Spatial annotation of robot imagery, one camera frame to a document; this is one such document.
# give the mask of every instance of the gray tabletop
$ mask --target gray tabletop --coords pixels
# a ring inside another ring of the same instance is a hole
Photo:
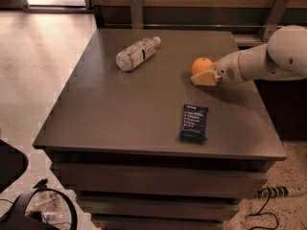
[[[142,37],[161,38],[156,54],[129,73],[117,53]],[[196,87],[196,58],[237,51],[228,32],[97,30],[35,146],[231,159],[286,157],[252,81]],[[183,106],[208,107],[207,141],[181,142]]]

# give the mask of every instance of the white floor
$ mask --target white floor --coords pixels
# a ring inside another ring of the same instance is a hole
[[[0,11],[0,138],[25,152],[30,160],[27,171],[0,198],[15,200],[45,177],[48,186],[60,187],[49,170],[51,162],[32,143],[95,30],[91,14]],[[307,189],[307,142],[284,141],[283,144],[289,158],[276,163],[269,171],[268,185]],[[240,213],[225,222],[224,229],[273,227],[272,218],[246,218],[264,202],[264,199],[243,200]],[[277,214],[280,230],[304,230],[307,229],[306,205],[307,195],[276,198],[264,212]],[[9,203],[0,201],[0,216],[9,207]],[[90,215],[80,209],[78,229],[94,229]]]

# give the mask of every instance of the floor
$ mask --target floor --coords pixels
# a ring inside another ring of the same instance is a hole
[[[91,14],[30,14],[0,11],[0,138],[25,152],[27,171],[0,198],[15,200],[41,178],[48,186],[64,191],[50,172],[51,161],[32,142],[55,100],[96,30]],[[307,190],[307,141],[283,141],[288,159],[269,170],[268,186]],[[73,192],[67,192],[72,199]],[[265,199],[244,199],[240,212],[224,223],[225,230],[245,230],[256,225],[274,227],[273,218],[247,218],[256,213]],[[263,212],[279,218],[281,230],[307,229],[307,195],[272,199]],[[0,216],[10,207],[0,201]],[[95,229],[90,215],[76,204],[78,229]],[[63,218],[54,216],[55,222]]]

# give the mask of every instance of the metal bracket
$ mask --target metal bracket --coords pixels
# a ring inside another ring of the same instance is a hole
[[[143,29],[142,0],[130,0],[131,25],[133,29]]]
[[[277,30],[284,11],[290,0],[275,0],[271,7],[269,16],[263,29],[260,30],[259,36],[262,41],[268,41],[273,32]]]

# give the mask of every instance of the bottle cap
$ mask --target bottle cap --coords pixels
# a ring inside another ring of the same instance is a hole
[[[157,45],[159,45],[159,44],[160,44],[160,42],[161,42],[160,37],[155,36],[155,37],[153,38],[153,42],[154,42],[154,44],[155,44],[155,47],[156,47]]]

